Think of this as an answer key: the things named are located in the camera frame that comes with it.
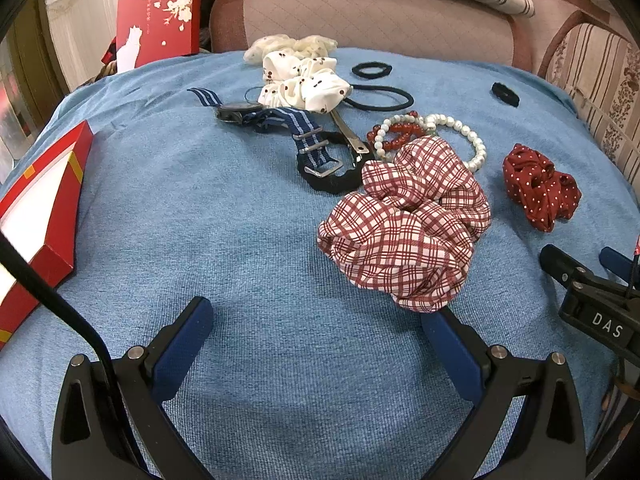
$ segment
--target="white cat illustration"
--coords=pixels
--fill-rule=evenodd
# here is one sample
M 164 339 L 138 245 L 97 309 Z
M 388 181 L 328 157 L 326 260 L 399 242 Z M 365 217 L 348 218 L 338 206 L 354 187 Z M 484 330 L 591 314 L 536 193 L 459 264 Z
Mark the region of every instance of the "white cat illustration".
M 118 60 L 118 73 L 133 70 L 136 67 L 136 59 L 140 52 L 140 38 L 142 37 L 142 29 L 135 25 L 129 29 L 129 37 L 127 43 L 119 48 L 116 53 Z

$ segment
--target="watch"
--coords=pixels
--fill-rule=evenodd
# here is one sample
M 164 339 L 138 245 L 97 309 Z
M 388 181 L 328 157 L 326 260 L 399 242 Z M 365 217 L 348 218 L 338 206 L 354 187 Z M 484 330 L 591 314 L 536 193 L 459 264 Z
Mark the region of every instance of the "watch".
M 225 123 L 243 124 L 244 116 L 264 109 L 260 103 L 238 102 L 220 105 L 216 117 Z

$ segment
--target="blue cloth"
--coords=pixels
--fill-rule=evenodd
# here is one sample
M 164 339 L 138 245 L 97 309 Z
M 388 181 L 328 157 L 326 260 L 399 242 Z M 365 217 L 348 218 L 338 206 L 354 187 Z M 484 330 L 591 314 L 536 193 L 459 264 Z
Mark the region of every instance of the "blue cloth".
M 375 59 L 384 84 L 415 97 L 426 115 L 452 115 L 484 139 L 476 174 L 494 220 L 478 242 L 452 311 L 488 344 L 515 355 L 563 352 L 575 378 L 588 440 L 613 355 L 562 322 L 563 290 L 538 266 L 547 243 L 606 276 L 605 245 L 630 254 L 640 214 L 620 172 L 575 117 L 564 92 L 531 74 L 340 49 L 338 74 Z M 209 298 L 216 326 L 166 410 L 219 479 L 419 478 L 462 423 L 459 399 L 427 343 L 418 314 L 388 295 L 359 290 L 316 247 L 337 203 L 296 171 L 290 135 L 216 122 L 187 88 L 242 100 L 261 70 L 239 52 L 146 65 L 81 88 L 58 107 L 10 181 L 83 119 L 95 133 L 78 211 L 76 272 L 60 293 L 105 339 L 113 356 L 146 344 L 194 295 Z M 513 108 L 491 94 L 500 81 Z M 361 102 L 388 97 L 354 93 Z M 364 137 L 386 114 L 340 107 Z M 463 160 L 472 148 L 444 136 Z M 508 200 L 502 160 L 514 143 L 539 150 L 582 191 L 573 219 L 533 230 Z M 37 309 L 0 352 L 0 414 L 47 473 L 60 384 L 88 346 Z M 487 465 L 495 464 L 511 413 Z

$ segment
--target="watch face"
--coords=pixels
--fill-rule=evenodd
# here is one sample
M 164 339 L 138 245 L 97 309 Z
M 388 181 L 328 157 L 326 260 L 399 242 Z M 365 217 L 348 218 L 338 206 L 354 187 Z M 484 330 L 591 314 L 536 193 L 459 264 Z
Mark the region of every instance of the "watch face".
M 221 112 L 240 112 L 247 114 L 249 112 L 257 112 L 258 110 L 262 110 L 262 108 L 264 107 L 260 103 L 239 102 L 221 105 L 218 107 L 218 110 Z

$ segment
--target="metal buckle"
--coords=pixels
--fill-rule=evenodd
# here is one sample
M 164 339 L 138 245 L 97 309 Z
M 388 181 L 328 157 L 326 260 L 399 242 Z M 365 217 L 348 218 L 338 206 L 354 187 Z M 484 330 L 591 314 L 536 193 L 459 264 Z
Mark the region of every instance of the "metal buckle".
M 318 126 L 315 130 L 311 130 L 306 134 L 302 134 L 302 135 L 291 134 L 291 137 L 293 137 L 293 140 L 302 140 L 302 139 L 306 139 L 307 137 L 311 137 L 314 134 L 319 134 L 321 131 L 322 131 L 322 126 Z
M 313 150 L 319 150 L 320 148 L 324 148 L 328 144 L 329 144 L 328 140 L 321 140 L 320 142 L 316 142 L 313 146 L 307 146 L 306 148 L 302 148 L 301 150 L 298 150 L 298 153 L 300 155 L 306 155 L 307 153 L 312 152 Z
M 312 174 L 313 176 L 318 177 L 318 178 L 324 178 L 324 177 L 326 177 L 327 175 L 331 175 L 332 173 L 335 173 L 336 171 L 338 171 L 338 170 L 343 166 L 343 164 L 342 164 L 342 161 L 341 161 L 341 160 L 335 160 L 335 159 L 332 159 L 332 160 L 336 163 L 336 164 L 335 164 L 335 166 L 334 166 L 334 167 L 332 167 L 332 168 L 329 168 L 329 169 L 328 169 L 328 170 L 326 170 L 326 171 L 323 171 L 322 173 L 320 173 L 319 171 L 316 171 L 316 170 L 312 170 L 311 168 L 308 168 L 308 167 L 306 167 L 306 166 L 305 166 L 305 171 L 306 171 L 307 173 Z

